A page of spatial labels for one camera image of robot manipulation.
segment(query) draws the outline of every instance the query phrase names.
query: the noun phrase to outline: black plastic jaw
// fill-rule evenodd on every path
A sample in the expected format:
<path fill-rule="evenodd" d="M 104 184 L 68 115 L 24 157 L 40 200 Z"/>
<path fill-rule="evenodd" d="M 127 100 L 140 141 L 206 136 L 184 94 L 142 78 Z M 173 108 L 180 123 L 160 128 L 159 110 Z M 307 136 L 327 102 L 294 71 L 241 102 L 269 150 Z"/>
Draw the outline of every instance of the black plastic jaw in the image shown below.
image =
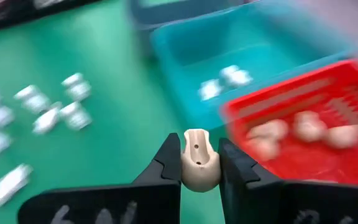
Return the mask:
<path fill-rule="evenodd" d="M 46 191 L 21 206 L 18 224 L 179 224 L 180 164 L 171 133 L 133 183 Z"/>
<path fill-rule="evenodd" d="M 227 224 L 358 223 L 358 186 L 282 180 L 227 139 L 219 154 Z"/>

